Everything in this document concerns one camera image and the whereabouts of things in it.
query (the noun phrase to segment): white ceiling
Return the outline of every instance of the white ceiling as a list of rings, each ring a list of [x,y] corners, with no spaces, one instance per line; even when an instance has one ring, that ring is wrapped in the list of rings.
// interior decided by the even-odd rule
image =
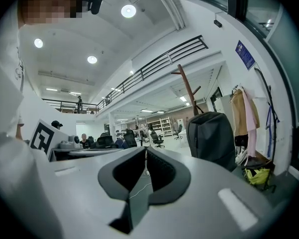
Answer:
[[[202,101],[208,95],[208,90],[213,76],[214,71],[218,71],[219,68],[211,69],[209,71],[197,71],[188,75],[188,81],[191,86],[192,91],[194,91],[198,86],[201,88],[195,94],[195,99],[199,102]],[[190,98],[188,96],[187,89],[185,87],[184,81],[181,76],[179,79],[174,81],[170,85],[165,85],[164,87],[158,88],[124,106],[117,109],[113,113],[115,114],[115,119],[133,119],[137,116],[139,117],[150,117],[151,113],[141,112],[142,109],[157,111],[168,111],[176,108],[185,108],[187,102],[183,102],[179,97],[184,96],[187,102],[190,103]]]
[[[21,29],[20,53],[41,97],[65,98],[45,89],[68,89],[82,93],[87,102],[140,47],[175,29],[160,0],[140,0],[134,4],[136,15],[124,18],[121,8],[135,1],[104,0],[98,15],[84,13],[82,18]],[[34,46],[36,38],[43,40],[43,48]],[[97,57],[96,64],[87,62],[91,55]]]

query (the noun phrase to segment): fluorescent light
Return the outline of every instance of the fluorescent light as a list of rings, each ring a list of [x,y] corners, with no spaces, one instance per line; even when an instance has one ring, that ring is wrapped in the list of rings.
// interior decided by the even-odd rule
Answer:
[[[96,57],[94,57],[94,56],[89,56],[88,57],[88,62],[90,64],[95,64],[97,61],[98,61],[98,59]]]
[[[35,39],[35,40],[34,40],[34,45],[35,45],[35,47],[37,47],[37,48],[42,48],[42,47],[43,47],[43,42],[42,42],[41,39]]]
[[[136,8],[135,6],[128,4],[125,5],[120,12],[125,18],[132,18],[136,14]]]

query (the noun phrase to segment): black backpack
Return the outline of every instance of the black backpack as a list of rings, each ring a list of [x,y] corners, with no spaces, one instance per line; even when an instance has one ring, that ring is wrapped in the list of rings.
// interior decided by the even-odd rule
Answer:
[[[233,131],[225,114],[207,112],[194,116],[186,131],[192,157],[211,161],[231,172],[235,169]]]

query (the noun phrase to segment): blue sign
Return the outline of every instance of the blue sign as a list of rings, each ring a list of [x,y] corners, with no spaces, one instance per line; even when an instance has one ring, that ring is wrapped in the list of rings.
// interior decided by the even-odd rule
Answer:
[[[243,63],[247,67],[248,70],[254,65],[255,60],[250,54],[250,52],[247,50],[247,48],[242,44],[242,42],[239,40],[238,45],[235,49],[235,51],[238,53],[240,58],[242,59]]]

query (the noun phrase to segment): black metal railing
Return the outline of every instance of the black metal railing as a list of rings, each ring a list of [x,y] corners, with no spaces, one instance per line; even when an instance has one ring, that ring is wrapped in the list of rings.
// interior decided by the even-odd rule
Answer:
[[[103,109],[104,107],[109,105],[115,98],[118,98],[120,95],[125,94],[126,91],[128,91],[138,83],[146,80],[153,74],[164,69],[165,67],[172,65],[177,61],[203,49],[208,49],[208,47],[203,42],[202,36],[199,35],[168,50],[167,52],[163,53],[162,55],[144,65],[133,75],[120,83],[101,102],[99,102],[99,104],[97,105],[98,109]]]
[[[54,107],[61,113],[66,114],[96,114],[99,109],[96,104],[82,103],[80,107],[76,102],[68,102],[54,99],[42,99],[47,102],[50,106]]]

